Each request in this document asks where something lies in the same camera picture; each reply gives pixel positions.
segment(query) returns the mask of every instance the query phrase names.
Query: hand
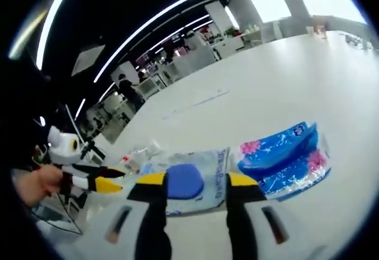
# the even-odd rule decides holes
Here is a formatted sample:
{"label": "hand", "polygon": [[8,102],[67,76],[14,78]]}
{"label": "hand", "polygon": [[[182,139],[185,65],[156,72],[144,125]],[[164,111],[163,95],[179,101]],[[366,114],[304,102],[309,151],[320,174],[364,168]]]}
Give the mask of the hand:
{"label": "hand", "polygon": [[63,172],[60,169],[44,165],[16,180],[15,187],[25,204],[32,207],[51,193],[59,192],[62,178]]}

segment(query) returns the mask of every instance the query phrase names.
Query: cable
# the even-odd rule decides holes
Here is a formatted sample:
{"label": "cable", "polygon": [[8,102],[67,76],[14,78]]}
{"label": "cable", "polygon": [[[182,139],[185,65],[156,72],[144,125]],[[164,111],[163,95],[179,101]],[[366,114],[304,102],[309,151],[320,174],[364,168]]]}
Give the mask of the cable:
{"label": "cable", "polygon": [[55,227],[55,228],[57,228],[57,229],[64,230],[64,231],[66,231],[66,232],[71,232],[71,233],[74,233],[74,234],[76,234],[76,235],[82,235],[81,233],[74,232],[73,230],[64,229],[64,228],[62,228],[62,227],[56,226],[55,224],[49,223],[47,220],[42,219],[38,214],[36,214],[35,212],[33,212],[32,209],[29,208],[29,210],[31,211],[31,213],[32,213],[36,218],[38,218],[39,220],[41,220],[41,221],[43,221],[43,222],[45,222],[45,223],[48,223],[49,225],[51,225],[51,226],[53,226],[53,227]]}
{"label": "cable", "polygon": [[69,219],[71,220],[71,222],[76,226],[78,232],[79,232],[81,235],[83,235],[83,232],[81,231],[81,229],[79,228],[79,226],[75,223],[75,221],[73,220],[73,218],[70,216],[69,212],[67,211],[67,209],[66,209],[66,207],[65,207],[65,204],[63,203],[62,199],[60,198],[60,195],[59,195],[58,193],[56,193],[56,195],[57,195],[57,197],[58,197],[60,203],[62,204],[62,207],[63,207],[63,209],[65,210],[65,212],[66,212],[68,218],[69,218]]}

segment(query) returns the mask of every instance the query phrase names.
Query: white table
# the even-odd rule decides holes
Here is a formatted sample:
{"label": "white table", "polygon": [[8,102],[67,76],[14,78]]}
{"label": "white table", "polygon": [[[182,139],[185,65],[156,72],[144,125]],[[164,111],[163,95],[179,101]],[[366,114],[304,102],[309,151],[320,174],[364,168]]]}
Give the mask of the white table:
{"label": "white table", "polygon": [[[217,93],[216,99],[191,105]],[[171,152],[238,145],[300,121],[317,121],[330,175],[283,206],[328,258],[359,229],[379,181],[379,64],[338,33],[297,36],[240,52],[160,91],[113,145],[122,154],[157,140]],[[169,218],[173,259],[231,259],[225,212]]]}

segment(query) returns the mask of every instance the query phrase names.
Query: white robot ear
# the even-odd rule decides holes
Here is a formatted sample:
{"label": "white robot ear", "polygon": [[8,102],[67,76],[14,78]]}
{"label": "white robot ear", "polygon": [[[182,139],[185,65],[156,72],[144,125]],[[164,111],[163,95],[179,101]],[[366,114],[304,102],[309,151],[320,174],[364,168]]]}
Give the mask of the white robot ear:
{"label": "white robot ear", "polygon": [[52,144],[51,147],[58,147],[60,143],[60,139],[61,139],[60,130],[55,126],[52,126],[50,128],[47,141]]}

